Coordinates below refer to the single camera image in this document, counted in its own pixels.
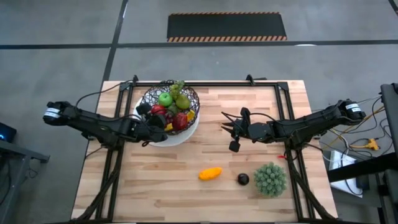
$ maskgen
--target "butcher block tabletop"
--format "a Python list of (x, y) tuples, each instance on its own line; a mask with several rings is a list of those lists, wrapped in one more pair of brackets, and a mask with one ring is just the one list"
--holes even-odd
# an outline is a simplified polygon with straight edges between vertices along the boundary
[[(288, 82), (296, 118), (311, 113), (302, 80)], [(120, 82), (104, 82), (103, 90)], [(131, 110), (148, 87), (134, 87)], [(114, 222), (289, 222), (297, 221), (289, 169), (283, 155), (283, 143), (253, 144), (241, 139), (240, 151), (228, 149), (229, 133), (221, 128), (228, 120), (222, 111), (239, 116), (241, 108), (252, 113), (266, 113), (279, 119), (275, 89), (267, 86), (194, 87), (200, 99), (200, 121), (194, 134), (174, 147), (141, 146), (126, 143), (114, 209)], [(113, 117), (118, 88), (102, 93), (97, 113)], [(252, 122), (266, 122), (264, 116), (252, 116)], [(90, 141), (87, 154), (99, 148)], [(86, 159), (81, 173), (72, 218), (81, 215), (100, 190), (106, 150), (101, 149)], [(337, 217), (335, 203), (319, 150), (303, 151), (311, 191)], [(258, 194), (253, 173), (264, 164), (273, 162), (287, 173), (287, 189), (280, 197)], [(198, 179), (201, 170), (222, 167), (214, 180)], [(246, 173), (250, 183), (241, 186), (238, 174)], [(103, 215), (108, 211), (110, 190), (105, 199)], [(305, 197), (300, 191), (305, 217), (308, 217)]]

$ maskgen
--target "gray floor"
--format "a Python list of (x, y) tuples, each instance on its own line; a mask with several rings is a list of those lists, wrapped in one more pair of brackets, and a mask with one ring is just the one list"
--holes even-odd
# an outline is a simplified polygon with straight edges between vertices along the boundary
[[(120, 6), (121, 0), (3, 0), (0, 45), (110, 43)], [(183, 11), (280, 11), (289, 40), (398, 39), (398, 17), (386, 0), (130, 0), (119, 42), (165, 42), (167, 14)], [(0, 121), (18, 130), (19, 145), (51, 154), (47, 165), (32, 164), (39, 175), (25, 182), (12, 223), (69, 219), (87, 142), (71, 128), (45, 125), (42, 114), (48, 101), (74, 103), (99, 90), (108, 52), (0, 50)], [(397, 45), (119, 49), (110, 80), (133, 75), (141, 80), (240, 80), (248, 73), (302, 79), (312, 108), (320, 109), (339, 99), (376, 96), (380, 84), (398, 82), (396, 58)], [(94, 110), (97, 99), (93, 96), (81, 107)], [(362, 107), (371, 113), (371, 103)], [(353, 141), (381, 134), (376, 129), (347, 137)], [(390, 140), (380, 144), (385, 150)], [(333, 193), (340, 218), (378, 222), (374, 207), (349, 205), (351, 196)]]

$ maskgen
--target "black wire basket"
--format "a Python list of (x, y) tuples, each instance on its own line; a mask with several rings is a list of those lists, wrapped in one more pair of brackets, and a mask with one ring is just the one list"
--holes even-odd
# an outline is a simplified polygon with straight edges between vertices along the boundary
[[(157, 100), (159, 98), (159, 95), (164, 92), (169, 93), (170, 86), (173, 85), (175, 82), (176, 81), (174, 81), (174, 80), (161, 81), (158, 85), (154, 85), (154, 86), (150, 87), (145, 92), (144, 96), (142, 96), (140, 105), (143, 105), (144, 103), (148, 103), (148, 104), (150, 104), (150, 106), (154, 106), (154, 105), (158, 104)], [(199, 102), (198, 94), (195, 92), (195, 90), (193, 90), (193, 88), (189, 87), (187, 84), (184, 85), (184, 87), (180, 91), (180, 94), (184, 94), (185, 96), (187, 96), (191, 103), (189, 109), (180, 110), (180, 112), (187, 114), (190, 110), (192, 110), (195, 113), (195, 115), (194, 115), (193, 119), (191, 119), (188, 122), (187, 127), (185, 127), (184, 129), (181, 129), (181, 130), (167, 131), (168, 135), (180, 134), (181, 132), (187, 130), (190, 126), (192, 126), (198, 118), (199, 109), (200, 109), (200, 102)]]

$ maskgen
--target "black mat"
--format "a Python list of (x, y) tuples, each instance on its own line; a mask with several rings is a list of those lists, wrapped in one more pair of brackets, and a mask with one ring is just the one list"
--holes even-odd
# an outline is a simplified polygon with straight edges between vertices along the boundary
[(169, 15), (168, 42), (287, 40), (279, 12), (190, 12)]

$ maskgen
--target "orange toy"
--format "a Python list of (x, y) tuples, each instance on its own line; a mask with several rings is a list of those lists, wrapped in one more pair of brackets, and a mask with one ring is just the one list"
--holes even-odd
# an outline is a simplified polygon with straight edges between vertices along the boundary
[(223, 171), (221, 167), (213, 167), (210, 169), (205, 169), (199, 173), (199, 179), (201, 180), (211, 180), (218, 177)]

